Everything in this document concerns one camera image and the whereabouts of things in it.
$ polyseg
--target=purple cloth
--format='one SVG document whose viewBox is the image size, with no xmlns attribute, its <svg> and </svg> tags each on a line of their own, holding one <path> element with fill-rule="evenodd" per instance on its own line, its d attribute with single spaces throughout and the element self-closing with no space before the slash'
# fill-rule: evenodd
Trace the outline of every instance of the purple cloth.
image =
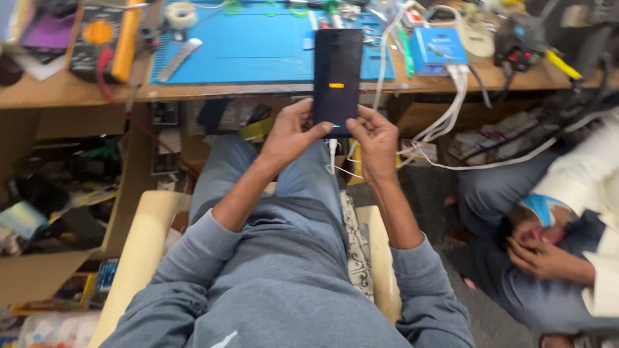
<svg viewBox="0 0 619 348">
<path fill-rule="evenodd" d="M 71 40 L 75 14 L 56 18 L 43 14 L 22 40 L 26 47 L 67 48 Z"/>
</svg>

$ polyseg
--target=blue silicone mat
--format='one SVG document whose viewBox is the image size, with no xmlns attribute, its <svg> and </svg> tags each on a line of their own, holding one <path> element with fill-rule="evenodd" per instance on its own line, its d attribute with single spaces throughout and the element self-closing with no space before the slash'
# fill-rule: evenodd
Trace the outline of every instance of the blue silicone mat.
<svg viewBox="0 0 619 348">
<path fill-rule="evenodd" d="M 314 79 L 314 51 L 304 50 L 303 37 L 312 32 L 310 20 L 293 15 L 278 2 L 263 4 L 242 0 L 239 14 L 226 14 L 221 9 L 197 9 L 198 23 L 188 30 L 187 38 L 203 41 L 194 53 L 164 83 L 156 80 L 159 70 L 174 57 L 183 43 L 173 42 L 167 30 L 159 39 L 150 83 L 206 84 L 232 82 L 293 82 Z M 277 13 L 272 17 L 265 15 Z M 316 18 L 326 17 L 316 11 Z M 355 28 L 368 25 L 383 32 L 375 15 L 362 13 L 356 22 L 344 21 Z M 380 70 L 380 48 L 363 45 L 361 79 L 376 80 Z M 385 79 L 394 78 L 391 57 L 387 51 Z"/>
</svg>

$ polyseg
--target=floor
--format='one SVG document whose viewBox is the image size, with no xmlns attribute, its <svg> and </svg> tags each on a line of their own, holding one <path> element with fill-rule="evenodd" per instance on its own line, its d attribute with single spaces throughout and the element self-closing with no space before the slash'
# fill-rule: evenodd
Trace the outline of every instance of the floor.
<svg viewBox="0 0 619 348">
<path fill-rule="evenodd" d="M 469 309 L 471 331 L 477 348 L 537 347 L 536 338 L 525 326 L 513 320 L 481 291 L 466 287 L 444 257 L 448 247 L 443 243 L 443 235 L 460 224 L 455 208 L 443 206 L 444 199 L 457 192 L 456 174 L 442 168 L 404 167 L 398 176 L 420 228 L 443 258 L 458 300 Z M 347 191 L 353 197 L 355 206 L 375 204 L 364 184 L 347 186 Z"/>
</svg>

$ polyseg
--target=man's left hand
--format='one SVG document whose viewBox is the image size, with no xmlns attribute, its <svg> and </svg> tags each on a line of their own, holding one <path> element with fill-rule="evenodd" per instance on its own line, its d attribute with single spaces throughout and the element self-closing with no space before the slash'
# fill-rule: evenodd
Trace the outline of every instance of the man's left hand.
<svg viewBox="0 0 619 348">
<path fill-rule="evenodd" d="M 509 259 L 522 272 L 538 279 L 567 279 L 591 286 L 595 268 L 583 259 L 550 243 L 538 240 L 516 241 L 508 237 Z"/>
<path fill-rule="evenodd" d="M 282 171 L 290 162 L 299 157 L 312 142 L 324 137 L 333 130 L 331 122 L 320 122 L 307 132 L 304 125 L 310 119 L 314 100 L 306 98 L 285 107 L 277 115 L 275 125 L 264 143 L 260 159 L 273 166 L 277 172 Z"/>
</svg>

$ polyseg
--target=roll of tape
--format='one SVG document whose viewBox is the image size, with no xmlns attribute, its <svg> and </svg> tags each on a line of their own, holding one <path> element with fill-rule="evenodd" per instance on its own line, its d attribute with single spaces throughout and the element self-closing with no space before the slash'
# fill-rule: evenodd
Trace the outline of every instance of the roll of tape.
<svg viewBox="0 0 619 348">
<path fill-rule="evenodd" d="M 165 7 L 165 18 L 174 29 L 189 29 L 197 23 L 196 7 L 189 1 L 176 1 Z"/>
</svg>

